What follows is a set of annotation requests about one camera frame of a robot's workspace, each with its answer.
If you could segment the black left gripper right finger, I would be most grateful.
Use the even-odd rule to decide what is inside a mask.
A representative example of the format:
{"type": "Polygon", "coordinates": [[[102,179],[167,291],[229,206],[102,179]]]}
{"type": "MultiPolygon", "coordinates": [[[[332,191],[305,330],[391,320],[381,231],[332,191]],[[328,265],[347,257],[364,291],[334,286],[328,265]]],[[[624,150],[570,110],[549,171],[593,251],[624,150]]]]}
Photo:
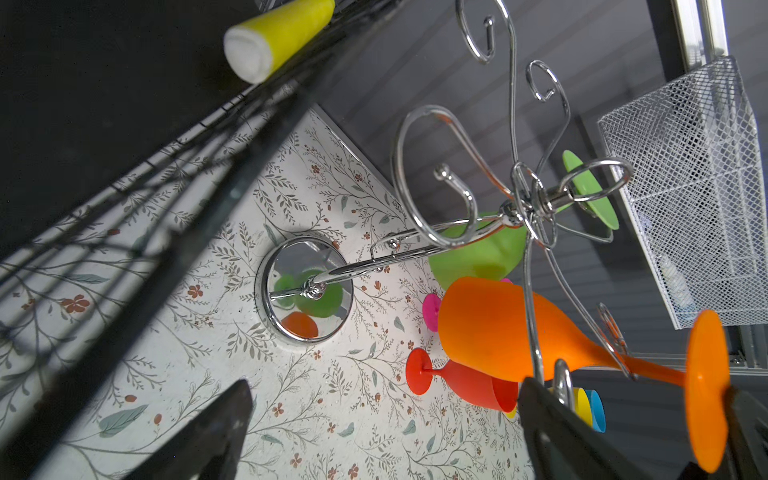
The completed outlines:
{"type": "Polygon", "coordinates": [[[522,383],[518,414],[536,479],[649,477],[533,378],[522,383]]]}

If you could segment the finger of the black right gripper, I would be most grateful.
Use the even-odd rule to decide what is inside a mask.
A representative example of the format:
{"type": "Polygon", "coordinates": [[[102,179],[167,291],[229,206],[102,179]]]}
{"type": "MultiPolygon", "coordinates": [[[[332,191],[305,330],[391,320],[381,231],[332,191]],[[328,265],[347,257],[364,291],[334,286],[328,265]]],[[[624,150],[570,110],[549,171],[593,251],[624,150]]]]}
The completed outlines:
{"type": "Polygon", "coordinates": [[[679,479],[766,479],[767,408],[750,393],[730,387],[725,394],[729,427],[725,455],[714,473],[689,462],[679,479]]]}

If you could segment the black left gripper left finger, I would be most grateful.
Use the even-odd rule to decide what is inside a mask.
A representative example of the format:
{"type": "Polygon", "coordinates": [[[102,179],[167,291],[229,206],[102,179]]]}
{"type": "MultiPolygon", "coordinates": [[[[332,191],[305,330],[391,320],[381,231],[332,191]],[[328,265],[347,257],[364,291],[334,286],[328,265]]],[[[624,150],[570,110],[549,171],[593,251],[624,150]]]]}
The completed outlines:
{"type": "Polygon", "coordinates": [[[127,477],[233,479],[252,410],[249,384],[240,379],[127,477]]]}

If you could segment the yellow wine glass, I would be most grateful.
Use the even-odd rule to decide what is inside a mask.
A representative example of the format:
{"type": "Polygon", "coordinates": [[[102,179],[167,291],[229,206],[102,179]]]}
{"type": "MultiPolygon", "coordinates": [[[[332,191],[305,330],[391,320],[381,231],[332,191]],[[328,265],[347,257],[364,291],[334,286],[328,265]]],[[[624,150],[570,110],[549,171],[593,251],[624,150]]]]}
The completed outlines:
{"type": "Polygon", "coordinates": [[[587,392],[583,388],[573,388],[575,412],[588,426],[593,426],[593,414],[587,392]]]}

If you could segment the blue wine glass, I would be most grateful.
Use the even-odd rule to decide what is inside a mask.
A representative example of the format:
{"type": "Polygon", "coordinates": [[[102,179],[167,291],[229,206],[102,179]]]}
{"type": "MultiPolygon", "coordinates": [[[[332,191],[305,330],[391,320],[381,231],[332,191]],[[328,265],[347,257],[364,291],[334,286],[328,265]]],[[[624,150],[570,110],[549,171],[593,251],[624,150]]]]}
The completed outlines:
{"type": "Polygon", "coordinates": [[[596,390],[587,390],[586,393],[591,408],[592,428],[599,433],[604,433],[607,422],[602,399],[596,390]]]}

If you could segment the red wine glass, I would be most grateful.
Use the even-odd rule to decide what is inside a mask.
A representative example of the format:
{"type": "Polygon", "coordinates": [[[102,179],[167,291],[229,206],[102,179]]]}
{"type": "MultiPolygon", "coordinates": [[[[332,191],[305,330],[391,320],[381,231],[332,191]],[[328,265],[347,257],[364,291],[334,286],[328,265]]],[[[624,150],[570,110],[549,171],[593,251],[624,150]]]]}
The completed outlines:
{"type": "Polygon", "coordinates": [[[510,413],[517,406],[517,382],[492,377],[452,360],[435,369],[425,350],[414,349],[405,367],[406,382],[411,392],[425,394],[435,376],[442,378],[457,396],[472,405],[503,413],[510,413]]]}

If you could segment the orange wine glass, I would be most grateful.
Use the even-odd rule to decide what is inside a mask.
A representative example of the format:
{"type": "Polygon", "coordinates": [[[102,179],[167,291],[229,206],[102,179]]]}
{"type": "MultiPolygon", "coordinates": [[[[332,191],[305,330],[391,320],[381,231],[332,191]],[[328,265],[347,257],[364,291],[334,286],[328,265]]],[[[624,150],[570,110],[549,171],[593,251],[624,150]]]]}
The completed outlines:
{"type": "MultiPolygon", "coordinates": [[[[574,369],[616,367],[611,354],[552,302],[536,295],[534,310],[546,380],[553,378],[558,359],[574,369]]],[[[454,362],[513,382],[533,374],[524,290],[519,285],[475,277],[456,280],[439,307],[438,335],[454,362]]],[[[703,470],[715,472],[728,437],[723,397],[730,386],[729,355],[718,314],[705,310],[698,315],[689,336],[685,371],[628,355],[622,359],[633,374],[683,388],[694,456],[703,470]]]]}

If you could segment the pink wine glass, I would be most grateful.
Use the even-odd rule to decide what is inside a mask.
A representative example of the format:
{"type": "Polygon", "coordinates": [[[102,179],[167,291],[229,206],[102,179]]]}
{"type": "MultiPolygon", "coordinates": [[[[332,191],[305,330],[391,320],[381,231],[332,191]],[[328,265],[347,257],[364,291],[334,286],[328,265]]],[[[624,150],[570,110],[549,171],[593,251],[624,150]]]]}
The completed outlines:
{"type": "Polygon", "coordinates": [[[433,332],[462,323],[491,328],[517,315],[521,298],[521,287],[507,279],[465,276],[454,281],[442,297],[429,294],[423,301],[422,316],[433,332]]]}

